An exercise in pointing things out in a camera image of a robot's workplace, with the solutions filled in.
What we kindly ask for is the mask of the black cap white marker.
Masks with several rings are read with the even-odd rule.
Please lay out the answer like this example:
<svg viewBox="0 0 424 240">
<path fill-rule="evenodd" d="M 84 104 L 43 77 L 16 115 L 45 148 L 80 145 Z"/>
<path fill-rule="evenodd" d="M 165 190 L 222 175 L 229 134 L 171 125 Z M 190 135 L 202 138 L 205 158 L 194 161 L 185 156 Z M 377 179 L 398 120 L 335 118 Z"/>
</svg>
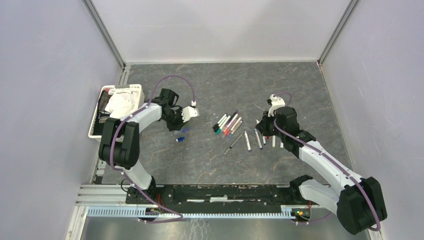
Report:
<svg viewBox="0 0 424 240">
<path fill-rule="evenodd" d="M 213 131 L 216 133 L 218 131 L 218 129 L 220 128 L 221 123 L 223 122 L 223 120 L 225 120 L 227 117 L 227 114 L 224 114 L 219 121 L 212 127 Z"/>
</svg>

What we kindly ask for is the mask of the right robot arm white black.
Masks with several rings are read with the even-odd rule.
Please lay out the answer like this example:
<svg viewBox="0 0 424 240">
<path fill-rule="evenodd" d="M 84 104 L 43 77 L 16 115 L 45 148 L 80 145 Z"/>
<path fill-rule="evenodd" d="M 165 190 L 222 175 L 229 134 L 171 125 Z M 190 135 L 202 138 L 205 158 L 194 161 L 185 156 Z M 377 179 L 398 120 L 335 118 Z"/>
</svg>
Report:
<svg viewBox="0 0 424 240">
<path fill-rule="evenodd" d="M 381 184 L 374 177 L 362 177 L 334 158 L 311 133 L 300 128 L 293 107 L 264 112 L 255 128 L 264 137 L 279 138 L 288 152 L 329 183 L 325 186 L 308 175 L 292 180 L 288 196 L 293 203 L 307 200 L 326 208 L 352 235 L 364 230 L 380 231 L 381 222 L 388 217 Z"/>
</svg>

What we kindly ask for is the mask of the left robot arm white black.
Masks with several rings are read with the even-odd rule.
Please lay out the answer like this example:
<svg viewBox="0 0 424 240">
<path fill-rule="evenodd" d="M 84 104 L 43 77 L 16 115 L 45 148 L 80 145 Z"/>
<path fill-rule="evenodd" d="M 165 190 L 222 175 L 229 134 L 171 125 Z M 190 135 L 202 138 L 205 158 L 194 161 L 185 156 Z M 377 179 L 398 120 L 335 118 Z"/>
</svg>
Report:
<svg viewBox="0 0 424 240">
<path fill-rule="evenodd" d="M 142 105 L 145 110 L 127 121 L 110 117 L 103 126 L 99 158 L 127 176 L 134 188 L 139 188 L 137 196 L 145 204 L 156 200 L 157 190 L 155 179 L 139 161 L 140 135 L 150 124 L 159 121 L 164 121 L 170 132 L 181 130 L 187 123 L 183 120 L 183 108 L 177 105 L 178 99 L 176 92 L 163 88 L 150 105 Z"/>
</svg>

